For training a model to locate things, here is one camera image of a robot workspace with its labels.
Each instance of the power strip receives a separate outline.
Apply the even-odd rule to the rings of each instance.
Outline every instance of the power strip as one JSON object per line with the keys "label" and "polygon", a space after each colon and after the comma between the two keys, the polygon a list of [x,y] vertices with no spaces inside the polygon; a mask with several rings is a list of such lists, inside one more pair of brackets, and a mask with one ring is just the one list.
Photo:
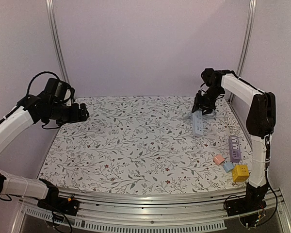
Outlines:
{"label": "power strip", "polygon": [[193,112],[193,135],[204,135],[203,113],[200,109]]}
{"label": "power strip", "polygon": [[229,156],[232,163],[239,163],[242,159],[241,148],[239,145],[239,138],[235,135],[231,135],[228,138],[229,144]]}

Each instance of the table surface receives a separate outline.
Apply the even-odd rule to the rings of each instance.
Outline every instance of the table surface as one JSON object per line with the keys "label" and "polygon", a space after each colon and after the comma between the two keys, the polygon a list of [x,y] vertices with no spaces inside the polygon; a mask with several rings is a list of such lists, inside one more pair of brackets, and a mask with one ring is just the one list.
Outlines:
{"label": "table surface", "polygon": [[[182,194],[237,187],[231,173],[213,162],[229,161],[228,119],[224,99],[215,118],[204,118],[204,135],[193,136],[194,97],[79,98],[90,118],[66,124],[57,134],[39,178],[79,190],[150,195]],[[251,148],[238,123],[242,160],[251,169]]]}

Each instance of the white wall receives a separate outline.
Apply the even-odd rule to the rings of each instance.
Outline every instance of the white wall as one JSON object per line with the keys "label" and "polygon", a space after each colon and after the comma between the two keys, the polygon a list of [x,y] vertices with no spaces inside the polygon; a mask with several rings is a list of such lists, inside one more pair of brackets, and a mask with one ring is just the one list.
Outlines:
{"label": "white wall", "polygon": [[[276,95],[270,178],[291,214],[291,0],[258,1],[242,77]],[[234,106],[245,121],[248,108],[239,99]]]}
{"label": "white wall", "polygon": [[[24,97],[28,82],[40,71],[60,74],[51,39],[45,0],[0,1],[0,119]],[[38,94],[48,76],[32,85]],[[0,157],[0,168],[36,178],[54,131],[37,124],[21,134]],[[15,201],[0,201],[0,233],[6,233],[14,220]]]}
{"label": "white wall", "polygon": [[77,96],[195,95],[206,67],[236,69],[249,1],[55,1]]}

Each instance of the black cable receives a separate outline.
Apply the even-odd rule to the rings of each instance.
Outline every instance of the black cable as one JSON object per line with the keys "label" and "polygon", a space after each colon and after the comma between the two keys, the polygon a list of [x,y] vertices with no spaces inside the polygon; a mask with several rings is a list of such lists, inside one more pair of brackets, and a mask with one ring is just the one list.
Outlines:
{"label": "black cable", "polygon": [[8,197],[8,199],[4,199],[4,198],[0,197],[0,200],[2,200],[2,201],[12,201],[12,198],[8,194],[5,194],[5,195]]}
{"label": "black cable", "polygon": [[0,124],[2,124],[10,115],[12,115],[20,106],[17,105],[14,109],[12,109],[4,118],[0,120]]}
{"label": "black cable", "polygon": [[59,129],[59,128],[61,127],[61,125],[60,125],[60,126],[58,126],[58,127],[45,128],[45,126],[47,126],[47,125],[48,125],[48,124],[42,125],[42,126],[41,126],[42,129],[44,129],[44,130],[56,130],[56,129]]}
{"label": "black cable", "polygon": [[241,198],[238,197],[237,195],[230,195],[230,196],[228,196],[228,197],[225,199],[224,203],[223,203],[223,208],[224,208],[225,210],[227,210],[227,209],[226,209],[226,202],[227,202],[227,200],[230,199],[231,197],[236,197],[236,198],[241,199]]}
{"label": "black cable", "polygon": [[222,99],[222,98],[224,98],[224,95],[222,95],[221,97],[216,98],[215,101],[217,101],[219,99]]}
{"label": "black cable", "polygon": [[204,92],[204,93],[206,93],[206,91],[204,91],[204,90],[202,89],[203,85],[205,85],[205,83],[201,84],[201,86],[199,87],[199,90],[202,91],[202,92]]}
{"label": "black cable", "polygon": [[254,227],[249,227],[249,226],[251,226],[253,223],[255,223],[255,222],[257,222],[257,220],[254,220],[254,221],[252,221],[252,222],[250,222],[250,223],[247,223],[247,222],[243,222],[243,218],[240,218],[240,217],[238,217],[239,218],[239,222],[241,222],[241,224],[244,226],[244,227],[246,227],[247,229],[251,229],[251,228],[255,228],[255,226]]}
{"label": "black cable", "polygon": [[272,215],[271,215],[271,216],[270,216],[266,221],[262,222],[261,224],[258,224],[257,226],[261,226],[261,225],[267,223],[269,220],[271,220],[271,218],[276,214],[276,212],[277,212],[277,207],[278,207],[278,197],[277,197],[275,191],[273,190],[273,188],[271,187],[271,184],[270,184],[269,181],[268,181],[267,170],[268,170],[268,169],[265,170],[265,178],[266,178],[266,182],[267,182],[267,184],[268,184],[268,186],[269,186],[271,192],[272,192],[272,193],[274,194],[274,196],[275,196],[275,199],[276,199],[276,206],[275,206],[275,209],[274,209],[274,212],[272,213]]}
{"label": "black cable", "polygon": [[[47,204],[46,202],[43,202],[43,204],[45,204],[45,205],[47,205],[48,207],[50,207],[50,208],[53,209],[53,211],[52,211],[52,215],[53,215],[52,223],[53,223],[53,228],[54,228],[57,232],[59,232],[59,233],[73,233],[72,225],[71,225],[69,219],[67,218],[67,216],[66,216],[63,212],[61,212],[60,210],[58,210],[58,209],[55,208],[54,206],[51,206],[51,205]],[[54,211],[60,213],[60,214],[64,217],[64,219],[68,222],[68,225],[69,225],[69,228],[70,228],[70,231],[69,231],[69,232],[62,232],[61,230],[58,230],[58,229],[57,229],[57,227],[55,226],[55,219],[54,219],[54,216],[56,216],[56,214],[54,213]]]}
{"label": "black cable", "polygon": [[29,84],[28,84],[28,88],[27,88],[26,96],[29,95],[30,88],[31,88],[31,84],[33,83],[33,81],[34,81],[37,77],[39,77],[40,75],[42,75],[42,74],[51,74],[51,75],[55,76],[58,80],[60,80],[60,78],[57,76],[57,74],[55,74],[55,73],[53,73],[53,72],[51,72],[51,71],[43,71],[43,72],[40,72],[40,73],[38,73],[37,75],[35,75],[35,76],[30,80],[30,82],[29,82]]}
{"label": "black cable", "polygon": [[60,101],[59,103],[61,103],[61,104],[65,104],[65,103],[67,103],[69,100],[71,100],[71,102],[73,102],[72,99],[73,99],[73,97],[74,97],[75,90],[74,90],[74,88],[71,87],[70,85],[68,85],[68,90],[70,91],[70,96],[69,96],[69,98],[67,98],[67,99],[65,99],[65,100],[63,100],[63,101]]}
{"label": "black cable", "polygon": [[231,70],[231,73],[235,76],[235,78],[239,78],[239,76],[236,75],[234,70]]}

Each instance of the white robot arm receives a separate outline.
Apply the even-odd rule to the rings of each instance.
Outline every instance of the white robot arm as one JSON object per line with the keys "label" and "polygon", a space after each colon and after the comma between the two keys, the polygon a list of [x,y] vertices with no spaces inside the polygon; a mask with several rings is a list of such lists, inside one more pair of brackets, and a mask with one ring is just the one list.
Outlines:
{"label": "white robot arm", "polygon": [[235,94],[250,106],[246,127],[251,135],[253,145],[252,170],[244,199],[226,202],[227,213],[238,215],[260,206],[265,207],[264,196],[269,188],[267,169],[270,162],[270,142],[275,126],[275,96],[264,92],[245,80],[237,77],[234,71],[205,69],[201,77],[209,88],[198,91],[192,112],[201,109],[203,115],[215,110],[217,98],[225,93],[225,89]]}
{"label": "white robot arm", "polygon": [[[50,78],[44,91],[39,95],[30,95],[32,81],[45,73],[54,75],[56,79]],[[58,127],[61,127],[66,123],[86,121],[89,117],[84,103],[67,105],[73,100],[74,89],[60,81],[56,74],[44,71],[36,75],[33,80],[29,84],[26,96],[0,121],[0,154],[20,133],[40,120],[47,125],[49,120],[53,119],[56,120]],[[67,209],[72,209],[72,212],[67,213],[70,215],[75,215],[78,210],[78,208],[69,208],[68,202],[64,203],[66,199],[58,197],[58,188],[50,182],[42,179],[27,179],[0,170],[0,195],[4,194],[37,198],[40,200],[38,206],[49,210],[53,210],[52,207],[58,208],[58,204],[61,203],[60,211],[67,213]],[[78,207],[77,200],[69,204]]]}

